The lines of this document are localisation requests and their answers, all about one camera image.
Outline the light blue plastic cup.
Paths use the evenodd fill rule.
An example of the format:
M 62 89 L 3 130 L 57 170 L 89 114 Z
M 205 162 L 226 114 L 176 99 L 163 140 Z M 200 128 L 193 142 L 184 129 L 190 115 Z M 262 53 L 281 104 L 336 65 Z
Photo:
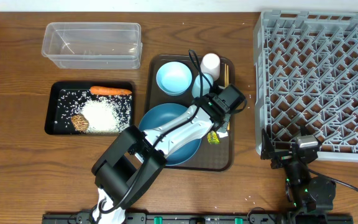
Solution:
M 201 77 L 198 75 L 195 78 L 191 94 L 193 98 L 201 97 L 209 93 L 211 87 L 213 86 L 213 78 L 210 74 L 204 73 L 204 76 Z

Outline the yellow green snack wrapper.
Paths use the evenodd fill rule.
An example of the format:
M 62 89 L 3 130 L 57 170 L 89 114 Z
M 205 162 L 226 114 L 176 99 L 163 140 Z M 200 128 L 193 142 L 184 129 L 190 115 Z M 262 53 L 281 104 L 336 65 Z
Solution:
M 210 144 L 220 144 L 219 137 L 215 131 L 210 131 L 206 136 Z

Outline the white tissue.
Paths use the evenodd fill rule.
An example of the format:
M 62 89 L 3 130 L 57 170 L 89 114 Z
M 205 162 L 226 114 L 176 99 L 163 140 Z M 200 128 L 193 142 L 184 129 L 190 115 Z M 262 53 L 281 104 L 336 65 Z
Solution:
M 222 126 L 216 131 L 219 138 L 225 138 L 228 136 L 227 126 L 229 124 L 230 117 L 230 114 L 225 115 Z

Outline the light blue bowl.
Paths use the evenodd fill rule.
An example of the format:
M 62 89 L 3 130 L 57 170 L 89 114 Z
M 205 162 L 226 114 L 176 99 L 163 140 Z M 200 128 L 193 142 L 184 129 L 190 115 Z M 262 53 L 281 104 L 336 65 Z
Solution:
M 192 83 L 191 70 L 181 62 L 168 62 L 157 71 L 158 87 L 170 96 L 178 96 L 186 92 Z

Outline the dark blue plate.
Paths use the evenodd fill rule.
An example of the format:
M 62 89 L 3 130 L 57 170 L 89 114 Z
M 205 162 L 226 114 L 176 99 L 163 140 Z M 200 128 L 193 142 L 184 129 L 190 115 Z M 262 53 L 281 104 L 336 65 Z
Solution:
M 149 110 L 139 124 L 139 130 L 153 129 L 179 117 L 187 107 L 176 103 L 164 103 Z M 177 166 L 191 159 L 201 145 L 201 139 L 185 144 L 167 158 L 167 166 Z

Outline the orange carrot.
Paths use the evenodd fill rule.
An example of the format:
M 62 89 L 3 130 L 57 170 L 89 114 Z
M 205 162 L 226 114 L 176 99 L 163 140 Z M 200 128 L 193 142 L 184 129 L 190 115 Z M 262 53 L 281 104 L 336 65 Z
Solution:
M 90 89 L 91 94 L 94 95 L 131 95 L 132 92 L 122 88 L 110 88 L 105 86 L 92 86 Z

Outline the white rice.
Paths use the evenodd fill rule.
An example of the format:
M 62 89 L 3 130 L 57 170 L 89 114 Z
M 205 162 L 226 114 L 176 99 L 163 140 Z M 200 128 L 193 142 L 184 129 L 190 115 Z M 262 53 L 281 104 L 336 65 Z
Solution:
M 86 132 L 76 131 L 71 117 L 82 114 Z M 89 90 L 62 90 L 52 119 L 55 134 L 114 135 L 126 129 L 132 119 L 132 95 L 94 95 Z

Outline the brown food scrap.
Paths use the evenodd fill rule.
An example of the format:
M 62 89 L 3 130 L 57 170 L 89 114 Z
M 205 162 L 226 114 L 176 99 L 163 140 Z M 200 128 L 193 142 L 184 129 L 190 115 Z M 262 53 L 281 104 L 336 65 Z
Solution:
M 82 114 L 72 116 L 71 123 L 73 124 L 75 130 L 79 132 L 86 132 L 89 127 L 89 121 Z

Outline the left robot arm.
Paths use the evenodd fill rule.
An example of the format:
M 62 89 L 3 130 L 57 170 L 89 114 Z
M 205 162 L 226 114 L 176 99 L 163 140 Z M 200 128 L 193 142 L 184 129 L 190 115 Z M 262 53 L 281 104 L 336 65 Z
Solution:
M 224 93 L 209 93 L 165 124 L 143 131 L 126 128 L 91 169 L 99 193 L 93 220 L 122 223 L 126 209 L 150 188 L 167 159 L 184 145 L 225 127 L 242 103 Z

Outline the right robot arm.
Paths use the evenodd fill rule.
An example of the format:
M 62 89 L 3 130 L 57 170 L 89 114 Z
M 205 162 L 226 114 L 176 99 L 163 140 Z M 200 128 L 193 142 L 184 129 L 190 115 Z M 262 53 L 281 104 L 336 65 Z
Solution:
M 272 169 L 284 169 L 287 199 L 294 208 L 276 218 L 277 223 L 327 223 L 326 212 L 333 209 L 336 184 L 323 177 L 312 177 L 308 164 L 318 158 L 321 141 L 305 128 L 289 150 L 275 149 L 262 130 L 260 158 L 270 160 Z

